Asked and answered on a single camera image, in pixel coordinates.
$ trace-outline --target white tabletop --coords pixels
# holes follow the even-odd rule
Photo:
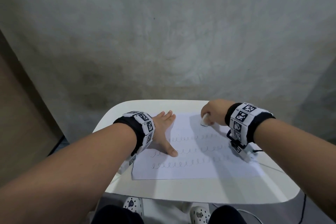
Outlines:
[[[111,125],[123,113],[140,110],[159,113],[201,112],[208,101],[197,100],[133,100],[111,108],[100,120],[94,132]],[[122,175],[116,175],[107,187],[107,193],[134,197],[207,202],[218,204],[272,204],[294,198],[300,188],[266,154],[258,155],[265,175],[252,178],[136,180],[131,177],[132,166]]]

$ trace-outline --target fingernail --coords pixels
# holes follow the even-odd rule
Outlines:
[[[177,153],[177,151],[173,150],[173,152],[171,153],[171,155],[172,155],[173,157],[177,157],[179,154]]]

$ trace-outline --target black pants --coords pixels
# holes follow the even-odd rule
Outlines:
[[[100,209],[91,224],[144,224],[138,213],[133,213],[115,205],[107,205]],[[240,213],[229,205],[217,208],[210,216],[208,224],[246,224]]]

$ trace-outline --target white paper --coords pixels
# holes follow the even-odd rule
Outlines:
[[[246,163],[230,146],[228,126],[200,125],[199,113],[177,114],[166,137],[178,151],[178,157],[151,145],[136,157],[133,180],[254,177],[264,174],[251,153]]]

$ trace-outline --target white eraser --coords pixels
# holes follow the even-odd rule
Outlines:
[[[201,125],[204,126],[204,127],[207,127],[207,126],[208,126],[207,124],[204,123],[204,120],[205,120],[206,117],[208,117],[208,115],[209,115],[209,114],[206,113],[206,114],[203,116],[203,118],[202,118]]]

